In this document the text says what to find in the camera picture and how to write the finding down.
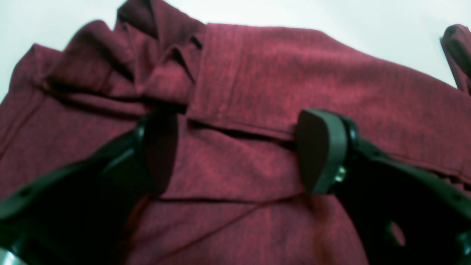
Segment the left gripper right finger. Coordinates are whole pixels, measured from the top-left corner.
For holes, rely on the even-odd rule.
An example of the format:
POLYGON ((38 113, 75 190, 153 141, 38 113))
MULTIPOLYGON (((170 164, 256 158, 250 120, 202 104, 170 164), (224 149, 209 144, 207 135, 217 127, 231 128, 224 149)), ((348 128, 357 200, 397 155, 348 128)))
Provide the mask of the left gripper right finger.
POLYGON ((389 157, 341 114, 303 109, 296 145, 305 191, 337 198, 370 265, 470 264, 470 199, 451 184, 389 157))

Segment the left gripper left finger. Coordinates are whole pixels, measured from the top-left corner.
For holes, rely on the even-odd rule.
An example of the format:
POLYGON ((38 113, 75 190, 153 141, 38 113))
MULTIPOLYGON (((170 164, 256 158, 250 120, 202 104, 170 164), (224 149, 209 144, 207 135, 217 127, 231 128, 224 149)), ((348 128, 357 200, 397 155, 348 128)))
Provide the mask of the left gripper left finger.
POLYGON ((138 203, 167 189, 177 145, 177 114, 150 114, 18 189, 1 201, 1 264, 108 265, 138 203))

